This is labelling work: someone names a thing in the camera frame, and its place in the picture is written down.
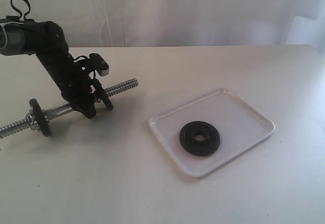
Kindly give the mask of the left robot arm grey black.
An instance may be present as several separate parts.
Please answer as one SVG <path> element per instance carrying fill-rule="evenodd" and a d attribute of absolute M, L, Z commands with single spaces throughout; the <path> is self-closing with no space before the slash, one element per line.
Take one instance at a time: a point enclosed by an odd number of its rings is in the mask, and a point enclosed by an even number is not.
<path fill-rule="evenodd" d="M 2 19 L 1 54 L 36 55 L 73 110 L 89 119 L 96 116 L 94 104 L 102 87 L 89 74 L 97 71 L 105 76 L 109 66 L 97 53 L 74 59 L 58 24 Z"/>

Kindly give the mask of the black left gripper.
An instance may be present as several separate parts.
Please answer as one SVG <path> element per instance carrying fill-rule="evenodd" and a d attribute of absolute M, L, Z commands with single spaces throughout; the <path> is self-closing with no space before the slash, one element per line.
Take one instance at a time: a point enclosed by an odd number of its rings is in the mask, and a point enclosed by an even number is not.
<path fill-rule="evenodd" d="M 71 104 L 73 110 L 86 118 L 96 116 L 94 100 L 90 95 L 90 85 L 83 71 L 78 67 L 68 52 L 52 50 L 37 53 L 37 58 L 58 86 L 62 97 Z M 92 80 L 94 98 L 97 102 L 104 101 L 104 89 L 99 80 Z"/>

